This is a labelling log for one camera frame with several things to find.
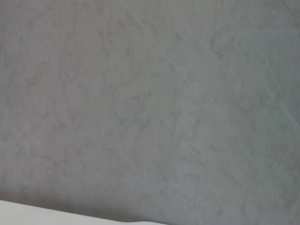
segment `marble veining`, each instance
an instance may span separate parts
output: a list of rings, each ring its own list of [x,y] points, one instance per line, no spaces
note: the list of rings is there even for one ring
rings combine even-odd
[[[299,48],[296,0],[0,1],[0,198],[299,224]]]

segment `white object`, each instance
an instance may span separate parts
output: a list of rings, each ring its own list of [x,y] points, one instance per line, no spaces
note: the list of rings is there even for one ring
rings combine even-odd
[[[0,201],[0,225],[130,225],[107,219]],[[135,225],[159,225],[136,222]]]

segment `gray marble surface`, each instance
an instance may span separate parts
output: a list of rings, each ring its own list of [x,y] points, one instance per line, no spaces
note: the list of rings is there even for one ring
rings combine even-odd
[[[299,71],[298,0],[0,0],[0,199],[298,225]]]

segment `white surface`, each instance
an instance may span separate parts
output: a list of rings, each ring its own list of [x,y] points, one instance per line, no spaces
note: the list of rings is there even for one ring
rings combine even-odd
[[[122,222],[86,217],[73,213],[42,209],[28,205],[0,201],[1,225],[121,225]],[[156,224],[138,222],[135,224]]]

